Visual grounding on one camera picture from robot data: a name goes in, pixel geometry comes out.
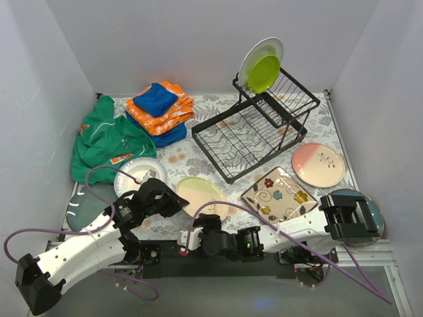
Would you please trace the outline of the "cream and green round plate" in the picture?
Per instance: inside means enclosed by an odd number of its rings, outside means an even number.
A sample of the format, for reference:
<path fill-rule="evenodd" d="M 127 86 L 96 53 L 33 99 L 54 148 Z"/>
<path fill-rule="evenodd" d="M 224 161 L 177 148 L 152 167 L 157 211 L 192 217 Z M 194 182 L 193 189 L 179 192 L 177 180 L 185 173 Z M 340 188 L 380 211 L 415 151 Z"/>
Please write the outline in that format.
<path fill-rule="evenodd" d="M 182 209 L 191 217 L 205 203 L 227 200 L 225 194 L 215 184 L 196 176 L 183 178 L 176 186 L 176 194 L 189 202 Z M 200 213 L 206 215 L 219 215 L 221 220 L 227 218 L 228 212 L 228 205 L 215 203 L 206 206 L 200 211 Z"/>

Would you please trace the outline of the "white scalloped plate back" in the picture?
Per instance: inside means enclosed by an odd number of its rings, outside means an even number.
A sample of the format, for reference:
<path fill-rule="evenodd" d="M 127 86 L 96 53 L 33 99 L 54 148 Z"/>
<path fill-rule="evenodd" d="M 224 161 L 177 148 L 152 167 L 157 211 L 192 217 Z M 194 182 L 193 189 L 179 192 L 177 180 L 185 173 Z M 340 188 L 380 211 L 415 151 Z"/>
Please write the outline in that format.
<path fill-rule="evenodd" d="M 139 157 L 130 160 L 124 164 L 120 170 L 133 176 L 140 182 L 148 170 L 155 170 L 157 172 L 156 178 L 164 183 L 167 183 L 167 171 L 162 163 L 155 158 Z M 121 197 L 124 193 L 130 191 L 138 191 L 140 184 L 134 182 L 134 180 L 121 172 L 116 173 L 114 179 L 114 191 L 117 197 Z"/>

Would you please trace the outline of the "white scalloped plate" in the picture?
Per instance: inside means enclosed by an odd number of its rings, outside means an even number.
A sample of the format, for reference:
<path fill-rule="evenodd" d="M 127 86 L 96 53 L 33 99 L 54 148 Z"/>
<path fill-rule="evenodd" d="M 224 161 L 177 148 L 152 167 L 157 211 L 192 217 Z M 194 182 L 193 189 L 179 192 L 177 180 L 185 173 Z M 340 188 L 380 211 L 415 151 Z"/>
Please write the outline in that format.
<path fill-rule="evenodd" d="M 248 81 L 250 71 L 253 66 L 262 57 L 267 55 L 274 55 L 278 58 L 279 62 L 282 61 L 284 56 L 284 45 L 277 37 L 265 38 L 257 43 L 245 56 L 241 67 L 239 69 L 239 86 L 245 87 Z"/>
<path fill-rule="evenodd" d="M 167 183 L 167 171 L 162 163 L 155 158 L 139 157 L 130 160 L 124 164 L 120 170 L 133 176 L 140 182 L 148 170 L 155 170 L 157 172 L 156 178 L 164 183 Z M 121 172 L 116 173 L 114 179 L 114 191 L 117 197 L 121 197 L 124 193 L 130 191 L 138 191 L 140 184 L 134 182 L 134 180 Z"/>

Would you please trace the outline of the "square floral plate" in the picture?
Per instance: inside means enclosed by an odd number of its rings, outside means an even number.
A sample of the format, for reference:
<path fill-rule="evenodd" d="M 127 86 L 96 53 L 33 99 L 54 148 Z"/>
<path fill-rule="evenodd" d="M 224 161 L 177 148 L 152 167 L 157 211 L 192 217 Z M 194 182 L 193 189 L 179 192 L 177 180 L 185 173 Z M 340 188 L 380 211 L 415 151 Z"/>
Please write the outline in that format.
<path fill-rule="evenodd" d="M 272 224 L 304 216 L 318 205 L 317 200 L 280 167 L 257 180 L 241 198 Z"/>

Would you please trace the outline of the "lime green small plate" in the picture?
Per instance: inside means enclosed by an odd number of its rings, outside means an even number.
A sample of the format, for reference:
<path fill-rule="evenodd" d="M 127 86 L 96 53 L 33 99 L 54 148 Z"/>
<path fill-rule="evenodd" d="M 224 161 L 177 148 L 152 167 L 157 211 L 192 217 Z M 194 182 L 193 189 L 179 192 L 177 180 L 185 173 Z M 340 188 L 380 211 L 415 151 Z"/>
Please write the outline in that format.
<path fill-rule="evenodd" d="M 256 94 L 260 94 L 269 89 L 280 72 L 280 60 L 276 55 L 266 55 L 259 59 L 252 67 L 247 85 L 248 89 Z"/>

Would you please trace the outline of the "white scalloped plate front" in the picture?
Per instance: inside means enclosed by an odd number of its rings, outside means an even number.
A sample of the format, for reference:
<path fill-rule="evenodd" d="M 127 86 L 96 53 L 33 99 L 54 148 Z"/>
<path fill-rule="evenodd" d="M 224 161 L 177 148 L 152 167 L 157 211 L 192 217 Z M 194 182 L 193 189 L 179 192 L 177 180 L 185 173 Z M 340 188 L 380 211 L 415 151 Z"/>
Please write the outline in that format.
<path fill-rule="evenodd" d="M 241 67 L 239 69 L 239 86 L 245 87 L 248 81 L 250 71 L 253 66 L 262 57 L 267 55 L 274 55 L 278 58 L 279 62 L 282 61 L 284 56 L 284 45 L 277 37 L 265 38 L 257 43 L 245 56 Z"/>

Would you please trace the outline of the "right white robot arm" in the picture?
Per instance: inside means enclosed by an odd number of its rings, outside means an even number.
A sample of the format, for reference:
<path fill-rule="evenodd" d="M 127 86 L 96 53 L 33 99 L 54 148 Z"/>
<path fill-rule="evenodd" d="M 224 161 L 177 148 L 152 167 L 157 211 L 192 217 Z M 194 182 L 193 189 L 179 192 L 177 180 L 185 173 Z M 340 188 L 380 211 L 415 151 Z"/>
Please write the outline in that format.
<path fill-rule="evenodd" d="M 318 210 L 275 225 L 258 212 L 246 209 L 262 225 L 240 229 L 235 234 L 221 229 L 219 216 L 204 213 L 207 207 L 219 204 L 213 201 L 198 208 L 188 231 L 178 238 L 181 252 L 201 250 L 207 256 L 254 262 L 262 260 L 265 253 L 298 246 L 300 257 L 311 263 L 340 244 L 366 246 L 383 235 L 381 212 L 360 193 L 332 192 L 321 198 Z"/>

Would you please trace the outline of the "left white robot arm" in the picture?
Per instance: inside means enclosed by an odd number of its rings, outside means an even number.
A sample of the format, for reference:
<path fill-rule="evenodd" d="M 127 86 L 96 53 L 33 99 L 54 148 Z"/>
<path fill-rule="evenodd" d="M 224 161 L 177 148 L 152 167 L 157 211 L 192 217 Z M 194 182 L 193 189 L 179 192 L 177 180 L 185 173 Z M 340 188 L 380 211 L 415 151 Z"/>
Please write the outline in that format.
<path fill-rule="evenodd" d="M 23 256 L 15 284 L 31 313 L 47 312 L 74 284 L 111 264 L 143 264 L 147 251 L 132 229 L 152 215 L 172 217 L 188 204 L 164 182 L 150 178 L 59 246 Z"/>

